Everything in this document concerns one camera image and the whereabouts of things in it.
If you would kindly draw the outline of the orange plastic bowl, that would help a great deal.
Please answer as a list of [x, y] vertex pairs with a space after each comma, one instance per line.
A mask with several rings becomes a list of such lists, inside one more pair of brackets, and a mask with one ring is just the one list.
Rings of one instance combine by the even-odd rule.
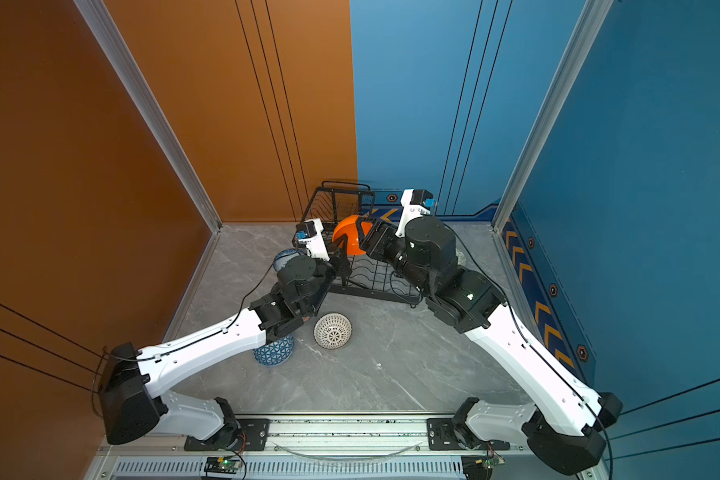
[[360, 243], [365, 238], [373, 223], [365, 216], [351, 215], [346, 217], [335, 227], [332, 240], [328, 245], [328, 252], [333, 253], [339, 248], [344, 248], [348, 256], [361, 256], [365, 251]]

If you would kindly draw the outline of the dark blue geometric bowl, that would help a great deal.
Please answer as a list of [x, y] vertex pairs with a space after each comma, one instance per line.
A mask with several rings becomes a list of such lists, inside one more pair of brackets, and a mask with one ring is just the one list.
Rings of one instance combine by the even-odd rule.
[[289, 334], [270, 344], [254, 349], [253, 356], [257, 363], [267, 367], [275, 367], [289, 360], [294, 348], [295, 338], [292, 334]]

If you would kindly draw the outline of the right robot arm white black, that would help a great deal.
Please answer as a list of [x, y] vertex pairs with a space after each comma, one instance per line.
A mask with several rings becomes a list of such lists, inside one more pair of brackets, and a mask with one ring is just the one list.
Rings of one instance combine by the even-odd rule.
[[620, 400], [577, 379], [517, 318], [500, 285], [459, 264], [457, 236], [447, 225], [422, 216], [399, 233], [379, 218], [361, 217], [356, 228], [361, 250], [414, 286], [439, 320], [490, 354], [530, 398], [524, 405], [468, 398], [452, 419], [462, 446], [526, 444], [563, 475], [600, 462], [610, 449], [606, 429], [620, 415]]

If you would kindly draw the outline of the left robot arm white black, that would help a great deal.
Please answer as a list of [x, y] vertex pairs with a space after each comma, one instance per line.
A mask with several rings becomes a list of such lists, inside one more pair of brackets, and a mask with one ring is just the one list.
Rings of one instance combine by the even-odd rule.
[[98, 386], [105, 435], [123, 445], [150, 433], [177, 434], [194, 450], [237, 449], [243, 430], [229, 402], [181, 395], [173, 387], [237, 354], [273, 344], [317, 315], [331, 284], [351, 273], [347, 255], [326, 259], [298, 250], [271, 264], [277, 281], [268, 294], [242, 301], [230, 318], [176, 340], [109, 353]]

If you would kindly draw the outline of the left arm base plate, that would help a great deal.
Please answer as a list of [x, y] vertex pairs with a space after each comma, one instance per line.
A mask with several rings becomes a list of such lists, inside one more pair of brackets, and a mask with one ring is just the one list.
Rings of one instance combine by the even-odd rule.
[[267, 418], [248, 418], [225, 424], [218, 432], [206, 440], [195, 437], [186, 438], [183, 449], [190, 452], [232, 451], [243, 453], [248, 451], [264, 451], [270, 420]]

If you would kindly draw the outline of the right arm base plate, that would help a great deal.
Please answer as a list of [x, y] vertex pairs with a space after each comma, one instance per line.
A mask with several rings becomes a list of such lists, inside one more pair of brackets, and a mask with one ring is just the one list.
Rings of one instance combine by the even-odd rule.
[[501, 440], [480, 440], [463, 423], [452, 418], [429, 418], [426, 421], [429, 449], [446, 450], [494, 450], [508, 451], [509, 442]]

